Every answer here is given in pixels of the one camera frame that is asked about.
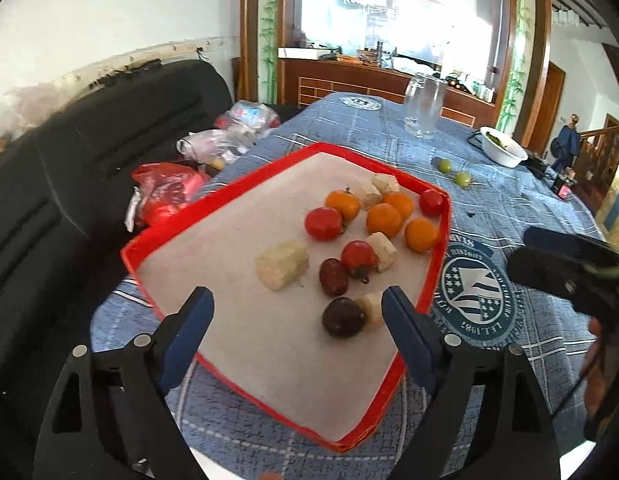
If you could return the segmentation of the right human hand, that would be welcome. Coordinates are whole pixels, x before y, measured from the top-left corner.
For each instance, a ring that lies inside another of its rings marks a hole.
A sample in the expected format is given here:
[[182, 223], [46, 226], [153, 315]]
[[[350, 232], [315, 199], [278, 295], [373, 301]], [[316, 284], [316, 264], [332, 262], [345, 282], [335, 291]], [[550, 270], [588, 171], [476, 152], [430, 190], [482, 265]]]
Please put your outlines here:
[[581, 375], [586, 379], [584, 405], [588, 415], [593, 417], [605, 397], [608, 386], [600, 365], [603, 328], [597, 318], [589, 320], [588, 330], [595, 340], [586, 353]]

